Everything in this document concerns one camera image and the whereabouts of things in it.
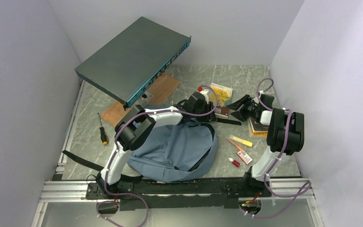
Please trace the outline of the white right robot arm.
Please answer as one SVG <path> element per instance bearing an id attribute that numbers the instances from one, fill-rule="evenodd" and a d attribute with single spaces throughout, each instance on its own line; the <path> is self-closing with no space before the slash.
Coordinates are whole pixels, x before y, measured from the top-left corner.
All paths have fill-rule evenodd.
<path id="1" fill-rule="evenodd" d="M 245 95 L 227 106 L 233 110 L 231 115 L 242 122 L 252 118 L 268 126 L 266 151 L 245 174 L 241 184 L 242 192 L 247 196 L 269 186 L 267 180 L 281 159 L 303 148 L 304 114 L 275 108 L 273 101 L 274 97 L 270 95 L 261 94 L 257 102 Z"/>

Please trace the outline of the yellow cover book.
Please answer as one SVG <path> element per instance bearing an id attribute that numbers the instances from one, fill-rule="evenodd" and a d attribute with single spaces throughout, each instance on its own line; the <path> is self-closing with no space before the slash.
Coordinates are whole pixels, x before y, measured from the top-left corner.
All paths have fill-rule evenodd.
<path id="1" fill-rule="evenodd" d="M 215 91 L 218 99 L 218 105 L 215 109 L 216 117 L 228 119 L 230 109 L 227 106 L 232 103 L 233 89 L 215 83 L 211 83 L 210 86 Z"/>

